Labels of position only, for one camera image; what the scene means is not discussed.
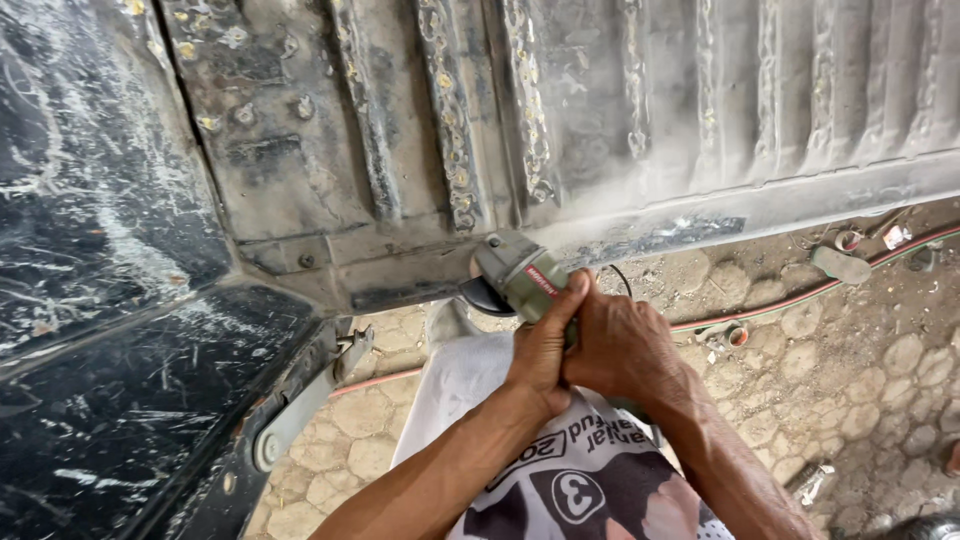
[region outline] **metal hinge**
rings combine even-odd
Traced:
[[[273,470],[276,461],[290,448],[317,409],[326,403],[330,392],[344,381],[360,358],[371,349],[373,326],[338,337],[337,344],[347,347],[256,436],[253,441],[253,464],[258,470],[264,473]]]

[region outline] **forearm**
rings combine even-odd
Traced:
[[[425,449],[346,501],[311,538],[446,534],[548,418],[529,390],[502,386]]]
[[[656,396],[633,396],[657,422],[686,479],[737,538],[820,538],[795,501],[720,415],[700,377],[680,360]]]

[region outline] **scratched black surface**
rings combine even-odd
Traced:
[[[266,287],[219,289],[3,383],[0,538],[137,528],[273,382],[310,312]]]
[[[112,0],[0,6],[0,376],[5,358],[229,270],[149,15]]]

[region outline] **rust spot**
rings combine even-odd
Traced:
[[[43,321],[34,321],[34,337],[44,335],[45,333],[53,330],[54,327],[44,323]]]

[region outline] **grinder label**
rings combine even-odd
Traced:
[[[550,298],[557,297],[557,294],[559,294],[560,291],[558,291],[557,287],[553,286],[553,283],[548,281],[547,278],[540,273],[540,270],[538,270],[537,267],[535,267],[533,264],[529,264],[523,269],[523,271],[527,274],[527,276],[530,276],[530,279],[533,280],[539,288],[543,289],[545,293],[549,294]]]

